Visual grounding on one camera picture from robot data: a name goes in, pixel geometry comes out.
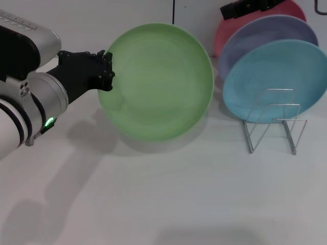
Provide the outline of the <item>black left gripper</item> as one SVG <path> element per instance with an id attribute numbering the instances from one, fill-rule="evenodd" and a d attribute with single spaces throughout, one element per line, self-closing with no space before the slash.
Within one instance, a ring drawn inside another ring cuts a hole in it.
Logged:
<path id="1" fill-rule="evenodd" d="M 47 74 L 61 83 L 69 104 L 89 90 L 112 90 L 115 73 L 112 70 L 111 52 L 105 53 L 105 50 L 101 50 L 97 54 L 91 54 L 61 51 L 58 55 L 58 65 Z"/>

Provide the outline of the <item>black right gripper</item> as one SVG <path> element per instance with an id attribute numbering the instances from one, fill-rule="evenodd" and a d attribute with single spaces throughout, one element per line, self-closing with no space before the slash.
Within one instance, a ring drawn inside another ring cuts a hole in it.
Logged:
<path id="1" fill-rule="evenodd" d="M 270 10 L 284 1 L 285 0 L 241 0 L 222 6 L 220 11 L 223 19 L 228 20 L 256 12 L 261 9 L 262 5 L 263 10 Z"/>

